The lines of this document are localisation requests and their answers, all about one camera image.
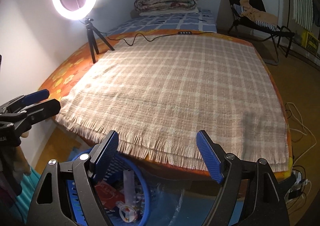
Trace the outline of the striped green towel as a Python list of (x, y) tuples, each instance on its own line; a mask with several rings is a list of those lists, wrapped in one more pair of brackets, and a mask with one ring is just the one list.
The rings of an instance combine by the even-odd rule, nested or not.
[(293, 0), (293, 20), (304, 29), (311, 31), (313, 21), (312, 0)]

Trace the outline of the black tripod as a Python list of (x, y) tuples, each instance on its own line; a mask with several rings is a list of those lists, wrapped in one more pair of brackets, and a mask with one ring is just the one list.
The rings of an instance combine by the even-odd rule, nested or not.
[(90, 18), (85, 18), (84, 20), (92, 62), (93, 64), (95, 64), (96, 63), (95, 56), (100, 54), (95, 35), (97, 35), (103, 41), (103, 43), (107, 45), (107, 47), (110, 50), (114, 51), (114, 47), (105, 39), (102, 33), (99, 30), (97, 30), (95, 26), (93, 26), (92, 22), (93, 22), (93, 19), (90, 19)]

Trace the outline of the tan clothes on chair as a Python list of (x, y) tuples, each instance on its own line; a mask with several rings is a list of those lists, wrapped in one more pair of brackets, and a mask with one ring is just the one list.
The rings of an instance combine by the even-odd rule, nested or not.
[(249, 0), (240, 0), (240, 11), (241, 17), (246, 17), (261, 27), (274, 30), (277, 28), (278, 18), (273, 14), (253, 8)]

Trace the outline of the blue checked bed cover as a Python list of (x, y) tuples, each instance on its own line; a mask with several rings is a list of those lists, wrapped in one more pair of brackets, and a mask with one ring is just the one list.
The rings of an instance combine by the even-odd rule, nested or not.
[(106, 35), (148, 30), (173, 29), (193, 30), (217, 33), (213, 14), (208, 9), (199, 9), (197, 13), (163, 14), (158, 16), (140, 16), (109, 30)]

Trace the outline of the beige plaid blanket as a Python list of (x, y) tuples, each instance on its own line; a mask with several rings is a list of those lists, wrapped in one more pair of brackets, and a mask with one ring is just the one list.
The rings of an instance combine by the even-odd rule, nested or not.
[(283, 109), (255, 48), (213, 36), (118, 43), (61, 99), (56, 121), (96, 143), (115, 130), (120, 152), (186, 169), (206, 169), (199, 130), (274, 172), (289, 164)]

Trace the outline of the teal trouser leg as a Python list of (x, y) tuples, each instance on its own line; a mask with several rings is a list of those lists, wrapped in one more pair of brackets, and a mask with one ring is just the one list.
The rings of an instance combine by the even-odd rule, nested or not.
[(33, 167), (30, 168), (30, 172), (30, 175), (23, 176), (22, 192), (16, 197), (13, 206), (9, 209), (11, 214), (23, 224), (27, 222), (30, 203), (41, 176)]

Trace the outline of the blue plastic laundry basket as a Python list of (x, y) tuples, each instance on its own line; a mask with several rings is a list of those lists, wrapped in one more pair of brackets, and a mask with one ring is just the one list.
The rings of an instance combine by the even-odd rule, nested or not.
[[(125, 204), (123, 171), (135, 173), (135, 203)], [(146, 225), (151, 212), (150, 188), (140, 169), (122, 154), (116, 153), (95, 189), (113, 225)]]

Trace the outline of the yellow plastic crate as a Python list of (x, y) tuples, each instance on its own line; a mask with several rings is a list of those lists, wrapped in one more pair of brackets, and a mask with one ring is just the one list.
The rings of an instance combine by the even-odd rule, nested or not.
[(319, 40), (307, 30), (302, 32), (302, 46), (312, 55), (317, 56)]

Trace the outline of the black folding chair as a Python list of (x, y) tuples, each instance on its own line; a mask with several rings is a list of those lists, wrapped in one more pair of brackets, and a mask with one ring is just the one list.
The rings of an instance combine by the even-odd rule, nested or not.
[(291, 45), (292, 45), (295, 33), (292, 32), (289, 28), (287, 28), (287, 26), (272, 27), (271, 24), (264, 23), (264, 22), (257, 24), (257, 21), (251, 21), (249, 18), (247, 18), (245, 16), (240, 16), (240, 14), (238, 12), (238, 9), (240, 9), (240, 8), (241, 7), (237, 4), (231, 5), (231, 10), (233, 13), (234, 20), (233, 20), (231, 27), (227, 31), (227, 34), (229, 35), (231, 33), (231, 31), (233, 29), (235, 29), (236, 35), (238, 36), (238, 34), (239, 34), (238, 27), (239, 26), (244, 26), (244, 27), (250, 28), (252, 30), (257, 30), (257, 31), (268, 34), (268, 37), (265, 39), (257, 40), (257, 39), (251, 38), (251, 40), (256, 41), (256, 42), (265, 42), (265, 41), (271, 39), (273, 46), (275, 48), (275, 51), (276, 51), (276, 60), (263, 58), (263, 61), (266, 64), (269, 64), (272, 66), (277, 66), (279, 64), (278, 48), (280, 47), (281, 38), (284, 37), (284, 38), (288, 39), (288, 41), (289, 41), (288, 47), (285, 52), (286, 53), (285, 56), (287, 57), (290, 50), (291, 50)]

